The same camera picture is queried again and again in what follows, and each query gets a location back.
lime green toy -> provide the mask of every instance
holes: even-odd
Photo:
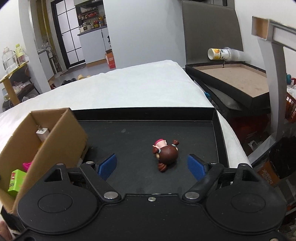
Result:
[[[20,191],[20,188],[22,187],[22,183],[24,182],[25,177],[26,177],[26,173],[19,169],[11,173],[9,189],[8,189],[9,195],[11,195],[14,198],[17,196],[17,193]]]

table leg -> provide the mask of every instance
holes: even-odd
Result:
[[[9,78],[5,79],[3,81],[3,84],[5,86],[5,89],[7,91],[7,94],[9,96],[11,102],[13,103],[13,105],[16,106],[17,104],[19,104],[20,101],[19,101],[17,95],[15,94],[15,91],[14,91],[14,89],[13,89],[11,83],[10,83]]]

hand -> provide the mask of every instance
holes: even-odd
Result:
[[[0,236],[4,238],[6,241],[11,241],[12,236],[11,233],[4,221],[0,222]]]

red basket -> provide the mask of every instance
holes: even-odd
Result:
[[[290,123],[294,123],[296,121],[296,100],[287,93],[287,102],[286,102],[286,119]]]

plastic bottle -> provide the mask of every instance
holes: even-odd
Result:
[[[17,55],[17,59],[19,61],[19,64],[21,65],[22,63],[26,62],[26,55],[22,49],[22,47],[20,46],[20,44],[16,45],[16,55]]]
[[[9,50],[8,47],[5,47],[3,50],[2,63],[7,74],[17,69],[18,67],[15,53],[12,50]]]
[[[209,49],[207,55],[210,60],[247,61],[247,55],[239,50],[225,47],[224,49]]]

